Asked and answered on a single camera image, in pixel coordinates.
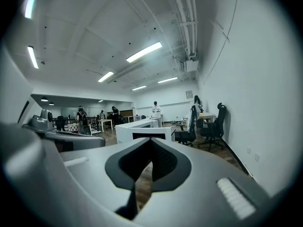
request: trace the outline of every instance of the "ceiling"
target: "ceiling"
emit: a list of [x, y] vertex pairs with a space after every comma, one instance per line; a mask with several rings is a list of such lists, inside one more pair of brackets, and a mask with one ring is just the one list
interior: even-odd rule
[[[162, 48], [126, 61], [159, 41]], [[176, 0], [36, 0], [32, 19], [24, 17], [24, 8], [16, 14], [5, 43], [29, 81], [50, 85], [131, 93], [143, 85], [161, 86], [158, 80], [195, 77], [182, 72], [179, 63], [186, 57], [186, 43]], [[34, 47], [39, 69], [33, 67], [28, 45]], [[114, 76], [99, 83], [109, 71]]]

